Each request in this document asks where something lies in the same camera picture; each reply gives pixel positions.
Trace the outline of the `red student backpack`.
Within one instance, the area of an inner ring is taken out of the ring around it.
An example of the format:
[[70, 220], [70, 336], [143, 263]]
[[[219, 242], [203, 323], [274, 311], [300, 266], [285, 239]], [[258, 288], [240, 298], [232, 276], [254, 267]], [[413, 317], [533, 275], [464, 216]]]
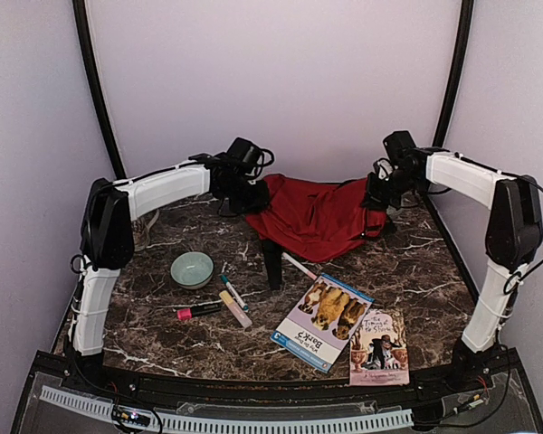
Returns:
[[246, 216], [260, 238], [312, 262], [335, 259], [377, 238], [387, 214], [363, 207], [367, 179], [315, 183], [284, 175], [264, 177], [268, 207]]

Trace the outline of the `pink Shakespeare book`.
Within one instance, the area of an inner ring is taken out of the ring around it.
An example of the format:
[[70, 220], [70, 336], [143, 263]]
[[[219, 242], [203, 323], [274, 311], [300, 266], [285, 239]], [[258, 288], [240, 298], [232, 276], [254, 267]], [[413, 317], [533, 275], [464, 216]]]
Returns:
[[394, 309], [370, 309], [350, 341], [350, 386], [404, 386], [410, 382], [405, 322]]

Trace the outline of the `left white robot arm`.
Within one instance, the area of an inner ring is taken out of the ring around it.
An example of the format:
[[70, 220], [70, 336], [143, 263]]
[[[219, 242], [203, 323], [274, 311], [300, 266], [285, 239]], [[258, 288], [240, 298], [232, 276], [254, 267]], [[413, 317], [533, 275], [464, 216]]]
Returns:
[[69, 332], [73, 352], [88, 357], [103, 351], [110, 296], [135, 252], [132, 222], [204, 193], [228, 200], [234, 213], [260, 212], [267, 207], [270, 193], [263, 180], [253, 180], [252, 170], [225, 154], [200, 154], [140, 177], [114, 182], [100, 178], [92, 183], [81, 222], [80, 252], [71, 259], [79, 276]]

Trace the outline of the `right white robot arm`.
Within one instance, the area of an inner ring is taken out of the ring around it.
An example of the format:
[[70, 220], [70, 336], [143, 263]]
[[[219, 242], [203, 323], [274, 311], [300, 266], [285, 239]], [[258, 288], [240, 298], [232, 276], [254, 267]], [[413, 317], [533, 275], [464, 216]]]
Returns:
[[398, 147], [388, 150], [367, 177], [364, 206], [398, 208], [409, 191], [439, 185], [483, 205], [490, 213], [485, 232], [487, 271], [469, 324], [453, 351], [459, 359], [444, 372], [443, 383], [463, 392], [479, 376], [479, 366], [466, 357], [484, 353], [497, 342], [510, 318], [516, 290], [543, 241], [538, 186], [527, 175], [507, 175], [447, 150]]

